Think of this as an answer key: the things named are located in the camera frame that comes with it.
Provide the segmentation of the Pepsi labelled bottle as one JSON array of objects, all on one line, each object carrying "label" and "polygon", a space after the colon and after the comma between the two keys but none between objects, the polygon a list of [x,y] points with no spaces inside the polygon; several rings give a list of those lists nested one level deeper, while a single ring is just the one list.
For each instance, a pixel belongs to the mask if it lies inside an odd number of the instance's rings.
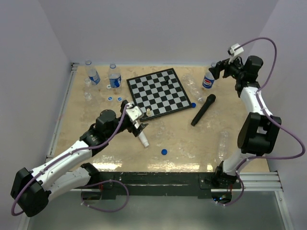
[{"label": "Pepsi labelled bottle", "polygon": [[[216,63],[213,62],[209,68],[214,68],[215,66],[216,66]],[[215,81],[212,73],[209,71],[209,68],[206,70],[203,81],[202,81],[203,89],[211,89]]]}]

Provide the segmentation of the clear bottle without label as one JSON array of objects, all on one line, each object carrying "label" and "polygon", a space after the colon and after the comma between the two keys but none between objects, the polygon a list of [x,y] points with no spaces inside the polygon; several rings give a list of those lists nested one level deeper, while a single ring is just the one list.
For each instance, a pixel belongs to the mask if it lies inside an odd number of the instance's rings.
[{"label": "clear bottle without label", "polygon": [[203,104],[204,98],[200,92],[198,85],[196,84],[194,77],[190,74],[184,74],[181,79],[182,83],[185,84],[186,88],[188,89],[190,94],[196,99],[196,101]]}]

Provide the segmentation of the blue cap of Pepsi bottle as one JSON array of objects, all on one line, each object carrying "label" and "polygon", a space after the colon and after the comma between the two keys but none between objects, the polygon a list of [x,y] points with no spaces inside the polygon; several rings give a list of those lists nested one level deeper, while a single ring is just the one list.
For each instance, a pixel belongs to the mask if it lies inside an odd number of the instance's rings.
[{"label": "blue cap of Pepsi bottle", "polygon": [[162,154],[162,155],[166,155],[166,154],[167,154],[167,150],[166,150],[166,149],[162,149],[162,150],[161,150],[161,154]]}]

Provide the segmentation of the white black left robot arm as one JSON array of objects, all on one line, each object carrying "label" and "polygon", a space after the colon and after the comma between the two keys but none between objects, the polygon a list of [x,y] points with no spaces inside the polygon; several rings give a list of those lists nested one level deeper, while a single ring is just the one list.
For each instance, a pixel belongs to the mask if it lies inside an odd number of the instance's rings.
[{"label": "white black left robot arm", "polygon": [[144,113],[133,102],[124,100],[121,116],[106,109],[71,147],[52,160],[31,170],[20,169],[15,176],[11,197],[14,199],[11,214],[20,213],[33,217],[56,197],[77,187],[94,188],[99,184],[99,171],[85,160],[101,152],[113,137],[125,130],[139,136],[146,124],[138,124]]}]

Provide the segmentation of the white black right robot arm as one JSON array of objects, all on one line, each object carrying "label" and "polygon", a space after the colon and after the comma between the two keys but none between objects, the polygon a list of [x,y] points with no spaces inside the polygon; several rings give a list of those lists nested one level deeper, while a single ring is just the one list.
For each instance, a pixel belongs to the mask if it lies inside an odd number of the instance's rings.
[{"label": "white black right robot arm", "polygon": [[273,116],[271,112],[263,112],[265,103],[257,101],[261,97],[260,85],[257,81],[258,71],[263,60],[258,56],[249,56],[245,63],[241,57],[234,60],[225,59],[209,68],[215,79],[223,71],[224,78],[231,76],[236,80],[235,90],[244,102],[248,112],[247,118],[238,134],[237,151],[216,167],[211,183],[213,186],[225,188],[234,184],[242,168],[252,157],[261,157],[272,152],[279,133],[278,125],[281,118]]}]

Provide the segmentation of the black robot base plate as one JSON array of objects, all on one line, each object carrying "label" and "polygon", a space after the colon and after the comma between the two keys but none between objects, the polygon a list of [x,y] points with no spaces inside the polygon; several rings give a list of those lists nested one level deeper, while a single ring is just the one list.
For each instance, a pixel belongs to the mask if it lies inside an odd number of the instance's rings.
[{"label": "black robot base plate", "polygon": [[122,185],[110,182],[122,182],[130,196],[194,196],[210,199],[213,189],[226,190],[228,184],[211,183],[212,172],[100,172],[88,184],[107,181],[103,184],[102,198],[114,199],[126,194]]}]

